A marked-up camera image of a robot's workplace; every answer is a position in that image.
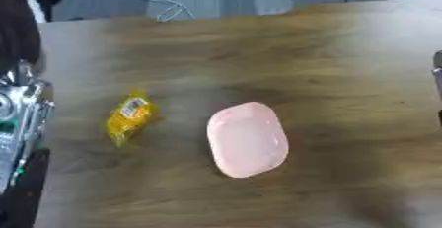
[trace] white cable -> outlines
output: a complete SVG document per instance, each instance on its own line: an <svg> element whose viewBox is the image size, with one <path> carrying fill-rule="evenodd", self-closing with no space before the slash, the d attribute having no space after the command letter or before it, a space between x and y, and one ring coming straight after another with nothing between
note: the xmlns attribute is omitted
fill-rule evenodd
<svg viewBox="0 0 442 228"><path fill-rule="evenodd" d="M171 19L173 19L174 17L176 17L177 15L181 14L182 12L188 13L188 15L192 19L195 19L195 16L184 4L181 4L181 3L178 3L178 2L175 2L172 0L145 0L145 1L153 2L153 3L162 3L162 4L173 4L173 6L167 8L165 11L163 11L162 13L157 15L157 21L159 21L159 22L168 22ZM166 14L168 14L170 12L172 12L173 14L170 15L169 17L163 18Z"/></svg>

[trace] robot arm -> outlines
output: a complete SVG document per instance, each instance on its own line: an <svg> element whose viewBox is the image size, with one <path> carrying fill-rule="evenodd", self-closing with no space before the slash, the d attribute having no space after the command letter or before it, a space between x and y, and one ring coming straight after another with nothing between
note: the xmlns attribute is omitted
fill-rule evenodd
<svg viewBox="0 0 442 228"><path fill-rule="evenodd" d="M33 74L37 24L26 0L0 0L0 228L31 228L47 171L40 148L52 86Z"/></svg>

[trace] yellow snack package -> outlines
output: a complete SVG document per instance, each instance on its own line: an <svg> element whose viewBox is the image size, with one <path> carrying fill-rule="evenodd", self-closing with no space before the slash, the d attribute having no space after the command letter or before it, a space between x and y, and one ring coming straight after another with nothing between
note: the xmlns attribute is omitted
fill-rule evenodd
<svg viewBox="0 0 442 228"><path fill-rule="evenodd" d="M134 90L112 112L107 122L108 135L117 147L121 147L152 117L152 103L143 91Z"/></svg>

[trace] wooden table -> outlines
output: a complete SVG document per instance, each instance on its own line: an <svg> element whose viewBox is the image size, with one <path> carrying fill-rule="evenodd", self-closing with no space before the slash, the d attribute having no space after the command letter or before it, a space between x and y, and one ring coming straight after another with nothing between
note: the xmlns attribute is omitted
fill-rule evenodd
<svg viewBox="0 0 442 228"><path fill-rule="evenodd" d="M441 4L43 25L58 108L36 227L440 227L441 103L430 71ZM104 123L139 87L163 120L116 149ZM247 101L276 110L291 153L235 180L215 167L206 124Z"/></svg>

